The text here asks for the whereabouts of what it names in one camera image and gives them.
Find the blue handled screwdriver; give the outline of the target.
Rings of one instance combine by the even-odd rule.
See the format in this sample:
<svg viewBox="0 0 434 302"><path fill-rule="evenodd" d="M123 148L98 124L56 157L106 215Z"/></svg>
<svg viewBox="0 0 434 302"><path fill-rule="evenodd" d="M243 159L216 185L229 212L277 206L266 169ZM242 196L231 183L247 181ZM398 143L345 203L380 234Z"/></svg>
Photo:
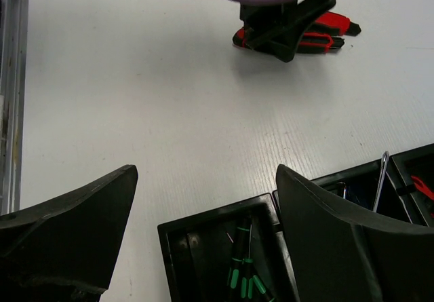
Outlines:
<svg viewBox="0 0 434 302"><path fill-rule="evenodd" d="M373 207L372 207L373 212L377 212L377 210L378 210L380 196L382 193L382 187L383 187L384 179L385 179L385 176L387 173L387 166L389 163L389 158L390 158L389 152L385 151L382 154L381 161L380 161L380 174L379 174L378 185L377 185L377 189L376 189L376 195L375 195L374 203L373 203Z"/></svg>

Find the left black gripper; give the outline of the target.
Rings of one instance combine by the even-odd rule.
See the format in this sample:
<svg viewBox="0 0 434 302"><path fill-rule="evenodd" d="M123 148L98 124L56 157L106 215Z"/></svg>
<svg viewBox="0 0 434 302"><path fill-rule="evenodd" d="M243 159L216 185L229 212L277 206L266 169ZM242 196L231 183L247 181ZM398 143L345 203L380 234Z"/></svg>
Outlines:
<svg viewBox="0 0 434 302"><path fill-rule="evenodd" d="M253 0L240 4L245 43L282 62L294 59L304 32L336 0Z"/></svg>

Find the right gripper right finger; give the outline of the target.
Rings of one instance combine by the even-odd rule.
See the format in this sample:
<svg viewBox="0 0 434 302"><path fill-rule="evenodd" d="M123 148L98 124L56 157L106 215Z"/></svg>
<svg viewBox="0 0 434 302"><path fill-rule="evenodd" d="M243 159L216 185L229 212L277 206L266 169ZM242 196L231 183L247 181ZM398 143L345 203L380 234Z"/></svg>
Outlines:
<svg viewBox="0 0 434 302"><path fill-rule="evenodd" d="M301 301L432 301L433 229L372 212L287 166L276 172Z"/></svg>

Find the red black cutter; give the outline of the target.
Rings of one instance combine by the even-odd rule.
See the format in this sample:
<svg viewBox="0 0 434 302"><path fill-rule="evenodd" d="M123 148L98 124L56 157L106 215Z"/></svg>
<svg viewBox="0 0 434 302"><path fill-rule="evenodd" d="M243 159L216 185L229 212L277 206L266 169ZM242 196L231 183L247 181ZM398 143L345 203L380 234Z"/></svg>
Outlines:
<svg viewBox="0 0 434 302"><path fill-rule="evenodd" d="M414 186L418 191L423 193L430 200L434 200L434 192L430 189L428 185L425 184L423 180L414 175L411 176L411 179L413 180Z"/></svg>

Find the green black precision screwdriver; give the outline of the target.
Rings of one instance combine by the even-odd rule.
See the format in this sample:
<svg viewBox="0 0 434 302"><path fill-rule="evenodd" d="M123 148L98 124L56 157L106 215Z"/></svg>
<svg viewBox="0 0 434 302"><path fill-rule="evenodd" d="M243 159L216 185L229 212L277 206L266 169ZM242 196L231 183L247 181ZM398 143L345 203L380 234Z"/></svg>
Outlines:
<svg viewBox="0 0 434 302"><path fill-rule="evenodd" d="M231 260L228 279L226 281L226 301L242 301L241 278L243 275L243 260L250 258L250 239L252 234L252 219L247 216L239 219L233 236Z"/></svg>

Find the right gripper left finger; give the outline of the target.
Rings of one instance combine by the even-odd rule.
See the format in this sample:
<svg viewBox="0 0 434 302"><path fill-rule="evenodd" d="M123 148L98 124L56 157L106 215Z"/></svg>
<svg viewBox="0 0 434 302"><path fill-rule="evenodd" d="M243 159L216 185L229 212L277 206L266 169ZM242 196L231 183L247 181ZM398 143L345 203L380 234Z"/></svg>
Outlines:
<svg viewBox="0 0 434 302"><path fill-rule="evenodd" d="M109 289L138 171L122 166L1 216L2 301L99 301Z"/></svg>

